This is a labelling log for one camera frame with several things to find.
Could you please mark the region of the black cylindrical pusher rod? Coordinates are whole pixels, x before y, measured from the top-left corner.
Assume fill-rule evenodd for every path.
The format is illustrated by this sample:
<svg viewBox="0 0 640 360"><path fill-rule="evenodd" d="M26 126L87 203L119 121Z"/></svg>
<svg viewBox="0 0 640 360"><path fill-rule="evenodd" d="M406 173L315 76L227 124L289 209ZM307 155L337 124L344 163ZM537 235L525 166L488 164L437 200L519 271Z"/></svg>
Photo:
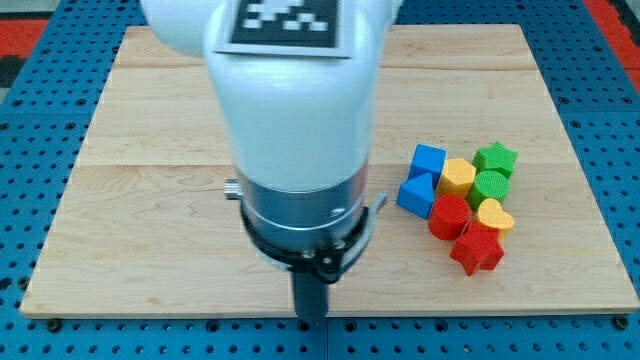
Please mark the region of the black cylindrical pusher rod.
<svg viewBox="0 0 640 360"><path fill-rule="evenodd" d="M312 273L292 273L294 309L303 321L320 321L328 312L328 286Z"/></svg>

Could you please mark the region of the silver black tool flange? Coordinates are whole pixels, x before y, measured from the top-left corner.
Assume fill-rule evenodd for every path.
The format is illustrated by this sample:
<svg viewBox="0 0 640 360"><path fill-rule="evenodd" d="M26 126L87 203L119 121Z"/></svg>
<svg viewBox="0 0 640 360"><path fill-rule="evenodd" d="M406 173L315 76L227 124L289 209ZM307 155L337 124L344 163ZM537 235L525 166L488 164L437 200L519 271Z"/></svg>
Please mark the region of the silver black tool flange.
<svg viewBox="0 0 640 360"><path fill-rule="evenodd" d="M256 251L272 266L308 273L324 284L341 278L364 253L376 217L388 199L379 192L365 205L367 168L325 189L281 191L240 173L224 194L240 202L243 225Z"/></svg>

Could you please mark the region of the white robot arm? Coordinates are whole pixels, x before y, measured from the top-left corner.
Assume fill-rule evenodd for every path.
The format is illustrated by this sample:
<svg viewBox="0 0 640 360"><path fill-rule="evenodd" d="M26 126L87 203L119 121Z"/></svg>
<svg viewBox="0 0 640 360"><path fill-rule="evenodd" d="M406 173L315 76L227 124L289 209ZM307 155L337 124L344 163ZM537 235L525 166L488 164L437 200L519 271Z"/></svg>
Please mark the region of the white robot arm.
<svg viewBox="0 0 640 360"><path fill-rule="evenodd" d="M387 193L366 196L378 69L393 0L144 0L156 37L202 58L256 250L291 275L296 315L324 318Z"/></svg>

